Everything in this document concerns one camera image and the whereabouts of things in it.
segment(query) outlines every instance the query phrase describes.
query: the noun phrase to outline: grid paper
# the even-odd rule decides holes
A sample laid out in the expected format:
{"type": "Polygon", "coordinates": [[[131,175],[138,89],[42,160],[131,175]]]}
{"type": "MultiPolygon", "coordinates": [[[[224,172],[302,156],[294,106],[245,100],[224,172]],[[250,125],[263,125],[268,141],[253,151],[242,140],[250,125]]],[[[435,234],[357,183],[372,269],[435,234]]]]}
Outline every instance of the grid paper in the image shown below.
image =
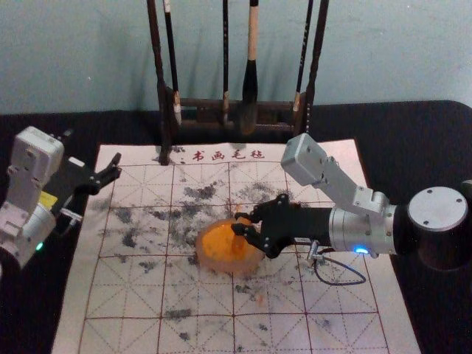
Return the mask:
{"type": "MultiPolygon", "coordinates": [[[[280,167],[284,145],[102,146],[97,169],[122,154],[122,175],[90,197],[54,353],[418,353],[389,258],[331,257],[369,280],[329,286],[306,247],[265,258],[251,276],[217,274],[195,257],[198,231],[287,192],[331,207],[280,167]]],[[[354,141],[322,144],[365,185],[354,141]]],[[[355,278],[327,264],[328,280],[355,278]]]]}

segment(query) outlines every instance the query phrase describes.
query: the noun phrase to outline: black tablecloth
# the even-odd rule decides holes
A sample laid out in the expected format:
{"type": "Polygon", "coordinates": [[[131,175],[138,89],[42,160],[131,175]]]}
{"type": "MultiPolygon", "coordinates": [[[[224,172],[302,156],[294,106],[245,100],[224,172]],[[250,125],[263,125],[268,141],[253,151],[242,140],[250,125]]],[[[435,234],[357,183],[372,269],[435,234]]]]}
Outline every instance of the black tablecloth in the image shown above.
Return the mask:
{"type": "MultiPolygon", "coordinates": [[[[405,204],[418,191],[457,187],[472,178],[472,109],[450,101],[324,105],[315,109],[310,134],[319,141],[357,141],[369,185],[405,204]]],[[[67,153],[94,166],[100,144],[159,144],[156,112],[28,114],[0,117],[0,171],[13,137],[28,125],[48,133],[74,128],[67,153]]],[[[253,141],[282,142],[266,133],[253,141]]],[[[207,132],[183,133],[181,143],[236,139],[207,132]]],[[[7,188],[0,173],[0,201],[7,188]]],[[[18,279],[0,288],[2,353],[49,353],[59,322],[66,278],[78,232],[57,239],[28,263],[18,279]]],[[[423,353],[470,353],[472,266],[451,273],[427,269],[414,255],[393,257],[410,319],[423,353]]]]}

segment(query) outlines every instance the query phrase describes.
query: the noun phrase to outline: blue led light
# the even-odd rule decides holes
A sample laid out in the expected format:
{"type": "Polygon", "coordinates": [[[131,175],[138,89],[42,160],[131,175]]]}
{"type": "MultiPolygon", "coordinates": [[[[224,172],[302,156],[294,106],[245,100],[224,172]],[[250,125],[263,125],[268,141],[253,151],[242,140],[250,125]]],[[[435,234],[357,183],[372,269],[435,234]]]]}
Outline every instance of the blue led light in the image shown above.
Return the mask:
{"type": "Polygon", "coordinates": [[[369,251],[366,249],[363,249],[362,247],[358,247],[354,250],[355,253],[364,253],[364,254],[369,254],[369,251]]]}

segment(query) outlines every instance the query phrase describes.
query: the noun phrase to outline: yellow label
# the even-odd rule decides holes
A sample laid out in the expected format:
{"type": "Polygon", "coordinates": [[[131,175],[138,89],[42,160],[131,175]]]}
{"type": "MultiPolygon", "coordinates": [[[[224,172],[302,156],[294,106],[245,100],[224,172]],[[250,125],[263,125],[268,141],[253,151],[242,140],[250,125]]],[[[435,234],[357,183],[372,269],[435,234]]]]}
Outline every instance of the yellow label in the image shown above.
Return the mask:
{"type": "Polygon", "coordinates": [[[39,202],[43,204],[46,209],[51,210],[56,201],[58,201],[57,197],[46,192],[41,192],[39,202]]]}

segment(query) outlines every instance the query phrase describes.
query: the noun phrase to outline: orange object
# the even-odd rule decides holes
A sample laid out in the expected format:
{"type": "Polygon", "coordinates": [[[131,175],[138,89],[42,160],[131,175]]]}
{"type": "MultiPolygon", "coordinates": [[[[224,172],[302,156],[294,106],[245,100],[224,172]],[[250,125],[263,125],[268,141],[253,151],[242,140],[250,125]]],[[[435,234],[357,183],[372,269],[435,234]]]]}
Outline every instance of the orange object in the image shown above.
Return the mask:
{"type": "MultiPolygon", "coordinates": [[[[218,221],[197,236],[196,248],[200,264],[215,271],[244,274],[256,269],[264,253],[249,245],[244,237],[235,235],[231,225],[235,219],[218,221]]],[[[251,225],[245,218],[238,223],[251,225]]]]}

